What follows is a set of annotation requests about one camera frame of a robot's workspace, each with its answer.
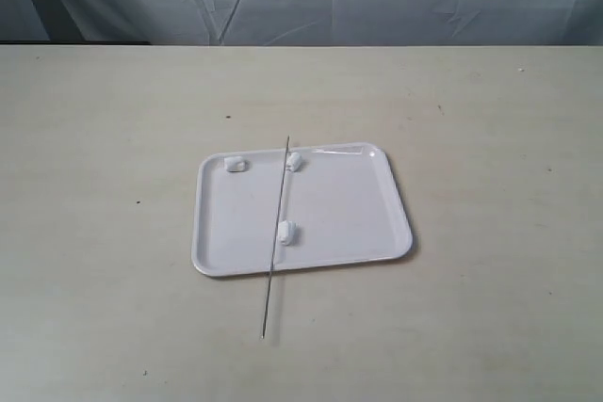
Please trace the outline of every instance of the metal skewer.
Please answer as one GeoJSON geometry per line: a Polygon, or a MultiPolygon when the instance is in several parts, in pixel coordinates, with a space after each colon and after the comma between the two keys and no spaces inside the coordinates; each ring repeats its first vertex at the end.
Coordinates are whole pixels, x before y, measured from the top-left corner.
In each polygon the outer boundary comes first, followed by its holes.
{"type": "Polygon", "coordinates": [[[274,223],[274,238],[272,239],[272,257],[270,258],[270,270],[268,283],[266,285],[266,304],[264,305],[264,322],[262,322],[262,336],[266,336],[266,323],[268,321],[268,305],[270,303],[270,287],[272,286],[272,272],[274,271],[274,255],[276,254],[276,236],[279,231],[279,219],[281,218],[281,204],[283,203],[283,187],[285,186],[286,155],[289,153],[289,136],[286,138],[285,157],[283,158],[283,175],[281,177],[281,191],[279,192],[279,205],[276,209],[276,221],[274,223]]]}

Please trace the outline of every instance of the tabletop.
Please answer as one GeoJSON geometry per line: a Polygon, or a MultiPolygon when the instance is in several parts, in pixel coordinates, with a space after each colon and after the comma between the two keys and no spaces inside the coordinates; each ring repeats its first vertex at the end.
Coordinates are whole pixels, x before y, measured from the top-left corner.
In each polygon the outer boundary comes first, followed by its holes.
{"type": "Polygon", "coordinates": [[[0,47],[2,400],[603,397],[602,48],[0,47]],[[416,246],[215,280],[210,154],[367,141],[416,246]]]}

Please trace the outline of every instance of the thin wire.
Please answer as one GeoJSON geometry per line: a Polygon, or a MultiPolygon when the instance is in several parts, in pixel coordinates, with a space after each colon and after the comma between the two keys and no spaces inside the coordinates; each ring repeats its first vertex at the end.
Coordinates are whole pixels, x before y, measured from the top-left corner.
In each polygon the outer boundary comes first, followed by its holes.
{"type": "Polygon", "coordinates": [[[279,232],[279,219],[281,218],[281,204],[283,203],[283,187],[285,186],[286,155],[289,153],[289,136],[286,138],[285,157],[283,158],[283,176],[281,177],[281,191],[279,192],[279,205],[276,209],[276,222],[274,237],[272,239],[272,257],[270,258],[270,271],[266,285],[266,304],[264,305],[264,322],[262,322],[262,339],[266,337],[266,323],[268,322],[268,305],[270,303],[270,287],[272,286],[272,272],[274,271],[274,255],[276,254],[276,236],[279,232]]]}

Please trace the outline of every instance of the beige table surface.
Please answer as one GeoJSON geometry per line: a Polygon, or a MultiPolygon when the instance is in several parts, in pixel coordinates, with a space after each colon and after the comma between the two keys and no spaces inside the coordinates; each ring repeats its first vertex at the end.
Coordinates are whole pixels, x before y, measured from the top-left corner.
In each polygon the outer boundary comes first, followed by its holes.
{"type": "Polygon", "coordinates": [[[603,48],[1,47],[0,156],[0,400],[603,399],[603,48]],[[384,148],[418,247],[261,343],[195,178],[287,134],[384,148]]]}

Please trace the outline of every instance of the plastic tray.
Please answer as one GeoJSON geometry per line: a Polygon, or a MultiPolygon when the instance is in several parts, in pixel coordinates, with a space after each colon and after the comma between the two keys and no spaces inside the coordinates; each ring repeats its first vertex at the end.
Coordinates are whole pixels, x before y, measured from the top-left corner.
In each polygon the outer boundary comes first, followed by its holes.
{"type": "MultiPolygon", "coordinates": [[[[284,149],[220,153],[199,168],[192,262],[205,275],[267,272],[272,254],[284,149]],[[223,158],[249,168],[230,173],[223,158]]],[[[385,153],[370,143],[294,148],[280,220],[298,225],[292,245],[277,243],[274,270],[396,259],[413,237],[385,153]]]]}

